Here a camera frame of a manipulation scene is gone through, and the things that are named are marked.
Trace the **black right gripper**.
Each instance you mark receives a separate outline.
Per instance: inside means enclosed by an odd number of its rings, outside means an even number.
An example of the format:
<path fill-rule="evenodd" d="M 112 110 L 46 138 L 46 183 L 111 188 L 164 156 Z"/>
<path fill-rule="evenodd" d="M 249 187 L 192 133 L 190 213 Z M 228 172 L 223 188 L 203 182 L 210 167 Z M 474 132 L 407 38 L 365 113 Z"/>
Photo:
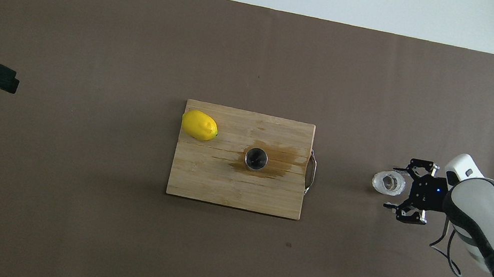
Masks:
<path fill-rule="evenodd" d="M 443 201 L 448 191 L 448 181 L 434 177 L 440 166 L 434 162 L 411 158 L 403 168 L 392 170 L 401 174 L 415 175 L 412 179 L 408 200 L 400 204 L 385 202 L 383 207 L 394 213 L 399 222 L 426 225 L 426 211 L 443 212 Z"/>

